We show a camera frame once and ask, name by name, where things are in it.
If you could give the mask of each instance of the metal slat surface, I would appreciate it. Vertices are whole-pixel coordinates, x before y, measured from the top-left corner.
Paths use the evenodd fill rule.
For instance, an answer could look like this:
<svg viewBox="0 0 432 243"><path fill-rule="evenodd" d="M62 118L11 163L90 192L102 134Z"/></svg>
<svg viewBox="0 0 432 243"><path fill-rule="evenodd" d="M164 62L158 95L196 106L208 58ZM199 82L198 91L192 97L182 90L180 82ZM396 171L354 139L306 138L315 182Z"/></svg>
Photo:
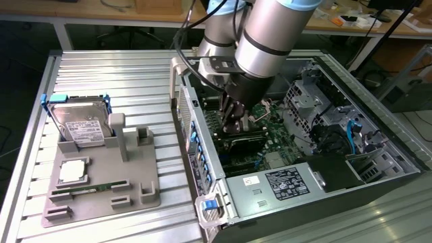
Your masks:
<svg viewBox="0 0 432 243"><path fill-rule="evenodd" d="M58 128L47 118L38 128L42 138L34 146L39 151L30 161L35 166L24 191L27 200L16 237L22 242L202 241L170 107L170 61L175 56L175 51L64 52L60 68L55 71L58 78L51 79L56 82L52 90L70 96L110 94L114 112L127 116L127 127L150 126L155 134L162 205L51 228L42 227L59 140Z"/></svg>

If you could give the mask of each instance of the hard drive label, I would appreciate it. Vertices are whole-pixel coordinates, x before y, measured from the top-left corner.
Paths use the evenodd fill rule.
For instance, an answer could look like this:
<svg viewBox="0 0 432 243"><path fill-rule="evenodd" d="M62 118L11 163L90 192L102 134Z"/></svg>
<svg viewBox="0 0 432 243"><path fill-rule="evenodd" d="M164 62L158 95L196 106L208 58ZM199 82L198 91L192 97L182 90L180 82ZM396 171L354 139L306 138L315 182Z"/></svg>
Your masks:
<svg viewBox="0 0 432 243"><path fill-rule="evenodd" d="M310 193L295 167L267 173L266 176L279 201Z"/></svg>
<svg viewBox="0 0 432 243"><path fill-rule="evenodd" d="M103 132L98 120L75 121L67 123L75 143L91 143L103 141Z"/></svg>

